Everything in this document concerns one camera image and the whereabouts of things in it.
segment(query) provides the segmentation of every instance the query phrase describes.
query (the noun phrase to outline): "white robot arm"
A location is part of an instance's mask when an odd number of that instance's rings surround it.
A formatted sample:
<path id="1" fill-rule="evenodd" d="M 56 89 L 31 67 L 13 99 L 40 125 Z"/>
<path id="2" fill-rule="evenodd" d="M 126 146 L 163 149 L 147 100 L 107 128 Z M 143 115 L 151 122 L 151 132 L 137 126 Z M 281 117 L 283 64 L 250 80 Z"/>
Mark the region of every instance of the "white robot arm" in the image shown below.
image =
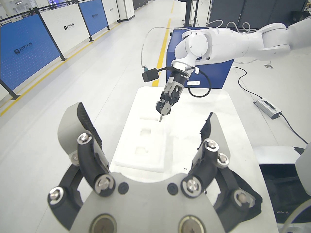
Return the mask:
<path id="1" fill-rule="evenodd" d="M 311 18 L 290 25 L 267 25 L 253 33 L 239 33 L 231 29 L 210 28 L 190 30 L 175 48 L 172 67 L 184 72 L 173 72 L 156 109 L 163 116 L 170 113 L 178 101 L 186 78 L 196 65 L 216 64 L 228 60 L 253 57 L 267 61 L 287 56 L 291 50 L 311 46 Z"/>

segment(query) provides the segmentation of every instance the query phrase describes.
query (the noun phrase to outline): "white table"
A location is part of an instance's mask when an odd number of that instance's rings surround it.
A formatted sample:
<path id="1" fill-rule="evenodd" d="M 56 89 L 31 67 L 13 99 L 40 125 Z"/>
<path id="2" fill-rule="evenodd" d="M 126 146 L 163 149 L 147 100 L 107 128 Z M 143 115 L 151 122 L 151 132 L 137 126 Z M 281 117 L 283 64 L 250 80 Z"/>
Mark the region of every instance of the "white table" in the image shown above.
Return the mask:
<path id="1" fill-rule="evenodd" d="M 156 111 L 156 102 L 162 91 L 163 87 L 142 87 L 137 91 L 110 170 L 121 172 L 126 177 L 140 182 L 158 182 L 177 173 L 188 173 L 201 143 L 200 130 L 210 112 L 214 112 L 230 149 L 229 168 L 239 174 L 263 198 L 261 214 L 250 221 L 240 223 L 232 232 L 277 233 L 263 176 L 229 94 L 224 90 L 213 89 L 208 96 L 195 98 L 184 89 L 180 100 L 173 105 L 172 112 L 164 116 L 159 123 L 160 115 Z M 206 91 L 193 90 L 197 95 Z M 207 196 L 212 203 L 215 202 L 218 193 L 219 188 L 214 180 L 207 189 Z"/>

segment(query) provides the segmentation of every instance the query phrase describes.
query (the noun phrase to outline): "white barrier panel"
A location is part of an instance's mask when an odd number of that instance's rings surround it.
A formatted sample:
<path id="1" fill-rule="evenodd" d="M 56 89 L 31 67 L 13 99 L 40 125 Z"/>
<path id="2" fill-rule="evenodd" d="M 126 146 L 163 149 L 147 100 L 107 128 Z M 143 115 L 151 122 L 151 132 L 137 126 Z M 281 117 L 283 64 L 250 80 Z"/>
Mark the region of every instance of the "white barrier panel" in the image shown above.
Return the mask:
<path id="1" fill-rule="evenodd" d="M 89 37 L 77 4 L 45 11 L 41 15 L 62 53 Z"/>
<path id="2" fill-rule="evenodd" d="M 120 19 L 116 0 L 101 0 L 106 13 L 108 24 L 112 24 Z"/>
<path id="3" fill-rule="evenodd" d="M 7 96 L 9 92 L 0 84 L 0 100 Z"/>

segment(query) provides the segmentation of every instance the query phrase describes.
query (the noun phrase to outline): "blue barrier panel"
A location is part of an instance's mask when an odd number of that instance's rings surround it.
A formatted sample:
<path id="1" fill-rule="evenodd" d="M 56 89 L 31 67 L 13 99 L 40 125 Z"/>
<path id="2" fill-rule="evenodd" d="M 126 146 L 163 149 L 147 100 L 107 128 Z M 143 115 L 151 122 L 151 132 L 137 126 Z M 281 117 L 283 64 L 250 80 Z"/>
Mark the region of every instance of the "blue barrier panel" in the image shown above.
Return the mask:
<path id="1" fill-rule="evenodd" d="M 108 26 L 101 0 L 82 2 L 80 8 L 91 35 Z"/>
<path id="2" fill-rule="evenodd" d="M 38 15 L 0 29 L 0 78 L 12 90 L 59 57 Z"/>

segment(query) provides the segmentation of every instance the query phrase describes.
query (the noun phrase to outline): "power adapter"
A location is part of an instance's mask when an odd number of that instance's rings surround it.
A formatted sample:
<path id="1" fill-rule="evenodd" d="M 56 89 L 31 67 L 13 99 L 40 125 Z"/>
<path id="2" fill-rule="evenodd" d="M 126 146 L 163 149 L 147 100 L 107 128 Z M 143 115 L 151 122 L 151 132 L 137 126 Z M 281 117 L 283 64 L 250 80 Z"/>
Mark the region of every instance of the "power adapter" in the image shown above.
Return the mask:
<path id="1" fill-rule="evenodd" d="M 272 119 L 280 117 L 280 114 L 282 113 L 282 110 L 274 106 L 265 98 L 257 100 L 254 104 Z"/>

